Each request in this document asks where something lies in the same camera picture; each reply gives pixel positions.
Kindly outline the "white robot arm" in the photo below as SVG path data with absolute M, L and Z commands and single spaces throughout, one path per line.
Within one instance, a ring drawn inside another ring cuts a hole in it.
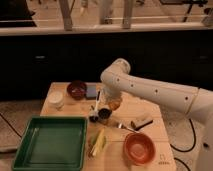
M 203 124 L 195 171 L 213 171 L 213 91 L 131 76 L 130 70 L 128 61 L 118 58 L 101 73 L 106 98 L 119 98 L 122 92 L 127 92 L 172 108 Z

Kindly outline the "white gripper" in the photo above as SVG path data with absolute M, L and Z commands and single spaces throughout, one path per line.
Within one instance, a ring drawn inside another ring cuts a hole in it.
M 122 93 L 108 86 L 101 88 L 101 97 L 107 105 L 120 104 L 122 102 Z

